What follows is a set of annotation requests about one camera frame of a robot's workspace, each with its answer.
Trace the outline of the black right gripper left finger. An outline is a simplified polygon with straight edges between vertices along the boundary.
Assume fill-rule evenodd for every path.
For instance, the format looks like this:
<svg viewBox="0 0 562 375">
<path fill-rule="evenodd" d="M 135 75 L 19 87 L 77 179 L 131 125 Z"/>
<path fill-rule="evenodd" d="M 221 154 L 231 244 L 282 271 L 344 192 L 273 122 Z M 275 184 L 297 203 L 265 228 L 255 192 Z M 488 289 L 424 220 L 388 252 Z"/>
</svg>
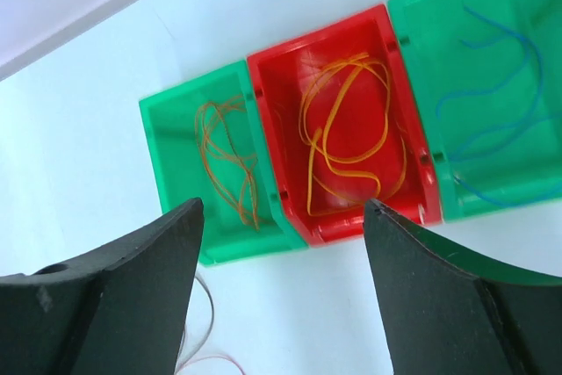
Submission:
<svg viewBox="0 0 562 375">
<path fill-rule="evenodd" d="M 90 252 L 2 277 L 2 373 L 173 373 L 204 221 L 192 198 Z"/>
</svg>

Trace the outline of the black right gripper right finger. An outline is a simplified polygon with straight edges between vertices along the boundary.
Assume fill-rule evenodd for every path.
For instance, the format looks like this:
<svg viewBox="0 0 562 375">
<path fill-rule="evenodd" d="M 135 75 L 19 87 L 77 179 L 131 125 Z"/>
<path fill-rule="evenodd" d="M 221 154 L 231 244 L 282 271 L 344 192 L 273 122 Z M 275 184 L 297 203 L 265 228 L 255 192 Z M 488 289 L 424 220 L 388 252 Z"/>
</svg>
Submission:
<svg viewBox="0 0 562 375">
<path fill-rule="evenodd" d="M 364 242 L 395 373 L 560 373 L 560 278 L 468 249 L 376 199 Z"/>
</svg>

